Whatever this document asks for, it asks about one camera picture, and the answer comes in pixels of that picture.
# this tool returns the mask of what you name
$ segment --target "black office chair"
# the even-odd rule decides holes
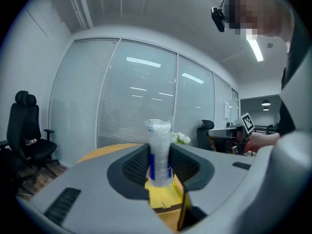
[[[201,120],[203,123],[201,127],[197,128],[197,140],[198,140],[198,146],[201,149],[212,151],[211,143],[209,138],[206,135],[206,132],[209,129],[213,129],[215,127],[215,124],[211,120]]]
[[[27,166],[31,167],[23,152],[21,141],[24,119],[27,114],[27,94],[27,91],[19,91],[15,96],[16,103],[12,105],[10,111],[6,133],[7,140],[0,142],[0,156],[1,162],[3,163],[2,167],[6,174],[10,176],[9,179],[14,192],[17,192],[17,188],[22,188],[28,194],[32,195],[32,193],[23,186],[23,183],[32,175],[21,177],[18,174],[20,170],[23,170]]]
[[[44,129],[47,132],[47,140],[41,138],[40,127],[39,127],[39,107],[36,105],[37,100],[34,95],[28,94],[26,96],[26,109],[27,115],[24,121],[23,136],[24,141],[23,150],[27,157],[31,157],[30,161],[33,165],[37,165],[38,169],[32,177],[33,183],[36,181],[38,172],[42,167],[47,169],[52,175],[53,178],[56,177],[56,174],[47,166],[47,164],[57,162],[59,165],[58,159],[52,159],[51,154],[57,148],[57,145],[50,141],[50,134],[53,134],[54,131],[49,129]],[[27,145],[31,140],[36,140],[35,143]]]

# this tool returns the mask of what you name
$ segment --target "person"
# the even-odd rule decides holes
[[[286,0],[224,0],[224,20],[230,29],[247,29],[253,36],[279,37],[287,47],[287,67],[282,74],[282,89],[303,60],[311,38],[298,14]],[[245,152],[257,152],[261,147],[275,145],[281,136],[295,130],[295,125],[284,103],[280,107],[277,133],[252,133]]]

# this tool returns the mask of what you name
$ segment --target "office chair armrest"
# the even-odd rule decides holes
[[[53,130],[50,130],[50,129],[44,129],[44,131],[49,133],[49,134],[54,134],[55,133]]]
[[[48,141],[50,141],[50,134],[54,134],[54,131],[50,130],[50,129],[44,129],[44,131],[47,132],[47,134],[48,134],[47,139],[48,139]]]
[[[7,139],[0,141],[0,150],[4,149],[8,145],[9,145],[9,141]]]

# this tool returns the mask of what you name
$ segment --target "ceiling light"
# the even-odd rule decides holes
[[[138,89],[138,90],[142,90],[142,91],[146,91],[146,89],[142,89],[142,88],[134,88],[134,87],[130,87],[132,89]]]
[[[164,93],[159,93],[160,95],[165,95],[165,96],[173,96],[173,95],[169,95],[169,94],[164,94]]]
[[[160,68],[160,66],[161,66],[161,64],[159,64],[159,63],[155,63],[155,62],[151,62],[151,61],[147,61],[147,60],[141,60],[141,59],[132,58],[132,57],[127,57],[127,61],[137,62],[137,63],[153,66],[156,68]]]
[[[261,50],[259,48],[258,42],[256,40],[248,40],[250,46],[253,49],[253,52],[255,54],[255,57],[257,58],[258,61],[263,60],[263,56],[261,54]]]
[[[191,75],[186,74],[186,73],[183,73],[182,76],[184,76],[184,77],[186,77],[186,78],[189,78],[189,79],[192,79],[192,80],[194,80],[194,81],[197,81],[197,82],[200,83],[200,84],[204,83],[202,80],[197,79],[196,77],[191,76]]]
[[[270,106],[271,103],[270,103],[267,99],[265,99],[265,100],[262,102],[261,105],[262,105],[262,106]]]

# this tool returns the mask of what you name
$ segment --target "wooden table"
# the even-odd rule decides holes
[[[138,146],[141,144],[129,143],[129,144],[117,144],[112,146],[106,146],[94,150],[82,157],[79,162],[95,158],[98,156],[110,154],[128,147]],[[155,209],[157,215],[165,222],[165,224],[174,232],[177,232],[177,223],[181,212],[181,203],[183,201],[183,186],[178,180],[177,176],[174,176],[172,187],[169,188],[156,188],[150,183],[145,184],[145,188],[149,190],[150,205]]]

